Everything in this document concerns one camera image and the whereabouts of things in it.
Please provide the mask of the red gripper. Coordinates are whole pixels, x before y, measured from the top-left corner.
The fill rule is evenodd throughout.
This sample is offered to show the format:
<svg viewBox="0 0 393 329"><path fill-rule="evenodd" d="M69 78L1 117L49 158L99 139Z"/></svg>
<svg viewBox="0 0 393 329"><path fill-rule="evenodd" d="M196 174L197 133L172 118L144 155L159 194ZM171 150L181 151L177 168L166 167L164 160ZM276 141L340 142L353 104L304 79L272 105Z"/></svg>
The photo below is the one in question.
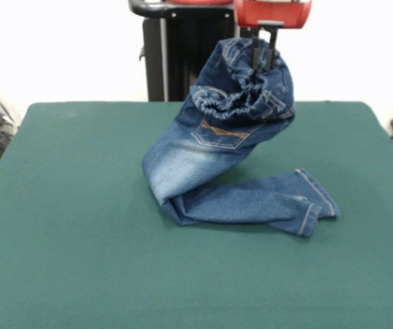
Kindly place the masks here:
<svg viewBox="0 0 393 329"><path fill-rule="evenodd" d="M301 29L312 8L311 1L234 1L233 11L240 27L258 27L261 22L280 22L285 29ZM278 27L269 27L270 40L266 52L266 68L274 66ZM260 55L259 29L251 30L252 67L257 68Z"/></svg>

